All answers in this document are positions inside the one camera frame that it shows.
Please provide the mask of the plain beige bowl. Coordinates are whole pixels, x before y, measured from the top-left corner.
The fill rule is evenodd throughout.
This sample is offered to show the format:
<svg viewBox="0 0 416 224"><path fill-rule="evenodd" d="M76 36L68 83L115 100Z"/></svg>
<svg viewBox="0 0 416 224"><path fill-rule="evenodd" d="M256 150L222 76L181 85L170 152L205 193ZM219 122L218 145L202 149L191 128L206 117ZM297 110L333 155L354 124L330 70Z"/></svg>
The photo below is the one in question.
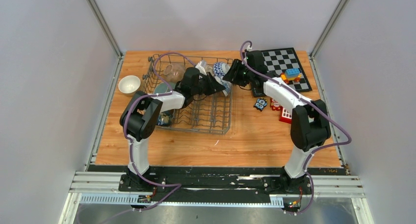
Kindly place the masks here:
<svg viewBox="0 0 416 224"><path fill-rule="evenodd" d="M124 95L134 94L141 85L141 80L135 75L128 75L118 83L118 90Z"/></svg>

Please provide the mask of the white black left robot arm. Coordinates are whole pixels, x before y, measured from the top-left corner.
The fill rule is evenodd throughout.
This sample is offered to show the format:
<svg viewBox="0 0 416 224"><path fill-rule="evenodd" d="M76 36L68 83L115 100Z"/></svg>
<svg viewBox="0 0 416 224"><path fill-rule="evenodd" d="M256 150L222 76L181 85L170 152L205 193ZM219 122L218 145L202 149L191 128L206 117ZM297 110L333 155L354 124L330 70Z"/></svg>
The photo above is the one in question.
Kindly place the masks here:
<svg viewBox="0 0 416 224"><path fill-rule="evenodd" d="M128 169L135 174L131 184L138 191L145 191L150 186L150 178L144 174L150 167L148 142L160 113L186 108L195 96L210 96L226 89L211 73L204 75L195 67L187 68L174 88L170 84L167 87L169 91L165 93L136 91L120 117L120 125L129 142Z"/></svg>

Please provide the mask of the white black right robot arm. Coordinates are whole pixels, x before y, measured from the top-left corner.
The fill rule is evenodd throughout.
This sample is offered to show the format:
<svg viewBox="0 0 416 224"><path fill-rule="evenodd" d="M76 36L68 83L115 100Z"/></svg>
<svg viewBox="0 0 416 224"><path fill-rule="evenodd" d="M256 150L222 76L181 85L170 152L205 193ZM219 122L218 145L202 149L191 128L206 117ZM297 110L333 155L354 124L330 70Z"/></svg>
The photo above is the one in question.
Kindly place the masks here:
<svg viewBox="0 0 416 224"><path fill-rule="evenodd" d="M323 145L331 136L327 105L296 92L280 76L267 74L261 51L242 51L240 57L223 79L239 86L252 83L261 87L266 96L276 100L292 116L290 136L294 147L284 166L286 176L281 178L280 186L284 192L293 193L300 186L298 178L306 173L312 149Z"/></svg>

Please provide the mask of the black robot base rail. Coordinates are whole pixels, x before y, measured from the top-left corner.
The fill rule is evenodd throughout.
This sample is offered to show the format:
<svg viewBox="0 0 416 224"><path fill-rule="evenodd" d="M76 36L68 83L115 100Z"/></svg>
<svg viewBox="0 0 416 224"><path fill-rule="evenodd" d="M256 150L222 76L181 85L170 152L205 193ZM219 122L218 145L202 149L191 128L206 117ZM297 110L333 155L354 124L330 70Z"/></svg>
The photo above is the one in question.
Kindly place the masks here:
<svg viewBox="0 0 416 224"><path fill-rule="evenodd" d="M151 201L199 203L268 203L270 195L309 195L308 179L297 186L281 184L283 168L153 166L142 180L129 170L121 175L119 191L150 193Z"/></svg>

